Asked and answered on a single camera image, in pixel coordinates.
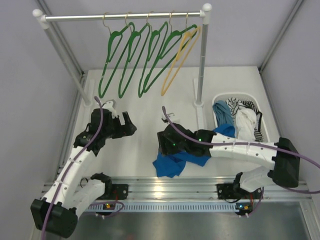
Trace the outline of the blue tank top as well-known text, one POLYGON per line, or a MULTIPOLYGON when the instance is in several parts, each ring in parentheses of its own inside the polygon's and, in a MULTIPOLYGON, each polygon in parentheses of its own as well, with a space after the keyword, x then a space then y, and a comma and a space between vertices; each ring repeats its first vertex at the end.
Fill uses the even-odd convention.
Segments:
MULTIPOLYGON (((180 124, 175 126, 183 132, 186 136, 197 139, 198 141, 209 142, 209 137, 219 133, 227 137, 235 136, 235 128, 230 124, 223 124, 212 130, 213 133, 209 133, 208 130, 200 129, 195 132, 191 132, 189 129, 185 129, 180 124)), ((197 144, 197 148, 200 149, 200 156, 194 156, 186 152, 180 152, 173 155, 162 155, 158 150, 156 160, 152 163, 156 169, 156 175, 158 177, 173 178, 179 176, 184 170, 186 163, 190 162, 198 166, 204 167, 207 161, 211 158, 209 153, 209 146, 203 144, 197 144)))

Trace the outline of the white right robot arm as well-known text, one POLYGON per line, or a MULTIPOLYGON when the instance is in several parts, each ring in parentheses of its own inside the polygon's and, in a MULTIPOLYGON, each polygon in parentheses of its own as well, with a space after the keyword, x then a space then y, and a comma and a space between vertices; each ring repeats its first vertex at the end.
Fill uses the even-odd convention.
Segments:
POLYGON ((257 168, 239 172, 233 181, 233 192, 246 198, 255 190, 276 184, 283 188, 299 185, 300 157, 287 138, 277 142, 245 142, 213 130, 192 132, 173 123, 157 133, 159 153, 181 157, 197 165, 205 165, 210 158, 227 158, 257 165, 257 168))

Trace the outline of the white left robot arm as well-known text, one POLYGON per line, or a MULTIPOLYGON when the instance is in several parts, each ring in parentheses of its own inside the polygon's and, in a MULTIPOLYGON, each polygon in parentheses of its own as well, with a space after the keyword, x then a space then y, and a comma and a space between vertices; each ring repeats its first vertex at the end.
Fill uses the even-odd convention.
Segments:
POLYGON ((69 238, 85 210, 96 199, 107 199, 113 194, 112 179, 103 173, 93 174, 80 191, 76 189, 106 140, 132 136, 136 132, 128 112, 122 113, 124 124, 114 113, 111 108, 93 110, 90 122, 76 136, 62 171, 44 196, 32 202, 30 210, 35 227, 43 234, 69 238))

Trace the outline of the yellow hanger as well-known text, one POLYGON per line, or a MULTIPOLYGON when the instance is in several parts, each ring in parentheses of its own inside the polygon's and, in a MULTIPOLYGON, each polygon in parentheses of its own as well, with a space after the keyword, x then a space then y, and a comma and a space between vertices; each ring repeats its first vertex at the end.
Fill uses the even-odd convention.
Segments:
POLYGON ((174 57, 174 60, 172 61, 172 64, 166 74, 166 77, 164 78, 164 81, 162 83, 160 95, 163 97, 169 87, 171 86, 172 82, 174 81, 175 77, 177 76, 179 70, 184 65, 186 59, 188 58, 191 50, 194 48, 195 44, 197 43, 201 33, 202 33, 202 27, 196 26, 192 27, 190 29, 187 28, 187 20, 185 23, 185 31, 182 35, 181 41, 179 43, 179 48, 176 52, 176 55, 174 57))

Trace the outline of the light blue garment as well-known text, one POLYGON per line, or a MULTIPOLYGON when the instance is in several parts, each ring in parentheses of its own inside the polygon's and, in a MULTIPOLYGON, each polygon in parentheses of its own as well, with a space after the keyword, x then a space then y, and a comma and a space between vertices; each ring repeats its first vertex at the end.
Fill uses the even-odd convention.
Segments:
POLYGON ((231 109, 227 103, 223 100, 216 101, 212 106, 213 112, 215 113, 215 119, 217 126, 228 124, 234 126, 234 120, 231 113, 231 109))

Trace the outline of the striped black white garment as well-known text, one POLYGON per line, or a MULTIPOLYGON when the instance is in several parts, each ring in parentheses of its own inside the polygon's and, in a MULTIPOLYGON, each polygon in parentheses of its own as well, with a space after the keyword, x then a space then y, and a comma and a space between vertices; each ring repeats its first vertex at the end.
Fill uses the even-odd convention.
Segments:
POLYGON ((263 114, 257 106, 250 100, 236 97, 228 98, 226 104, 233 118, 236 138, 248 142, 263 142, 264 136, 261 132, 263 114))

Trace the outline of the metal clothes rack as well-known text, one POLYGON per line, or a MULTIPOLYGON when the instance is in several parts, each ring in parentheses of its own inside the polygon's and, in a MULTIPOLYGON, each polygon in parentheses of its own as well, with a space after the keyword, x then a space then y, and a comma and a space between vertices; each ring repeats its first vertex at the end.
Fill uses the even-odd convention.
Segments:
POLYGON ((51 16, 48 15, 50 10, 44 0, 36 1, 39 9, 32 11, 33 17, 36 18, 41 28, 46 33, 56 53, 60 57, 68 74, 76 85, 78 93, 89 105, 91 100, 85 93, 81 80, 84 77, 84 72, 81 69, 77 59, 71 51, 68 42, 65 40, 62 32, 57 25, 57 22, 74 22, 74 21, 105 21, 105 20, 129 20, 129 19, 161 19, 161 18, 194 18, 202 19, 202 34, 201 34, 201 48, 200 48, 200 62, 198 77, 193 80, 195 101, 194 107, 196 110, 197 126, 199 128, 206 128, 207 123, 204 116, 204 102, 202 101, 203 83, 205 73, 205 60, 208 39, 208 28, 211 20, 212 5, 205 3, 202 9, 196 12, 160 12, 160 13, 118 13, 118 14, 100 14, 100 15, 71 15, 71 16, 51 16))

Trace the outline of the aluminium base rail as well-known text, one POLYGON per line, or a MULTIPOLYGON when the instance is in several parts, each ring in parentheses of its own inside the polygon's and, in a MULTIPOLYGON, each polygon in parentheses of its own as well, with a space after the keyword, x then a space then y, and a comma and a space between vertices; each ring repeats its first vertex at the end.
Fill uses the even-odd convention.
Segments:
MULTIPOLYGON (((218 201, 217 184, 232 183, 233 177, 156 178, 113 177, 113 184, 128 185, 128 201, 218 201)), ((311 199, 310 194, 286 190, 278 185, 264 187, 263 200, 296 202, 311 199)))

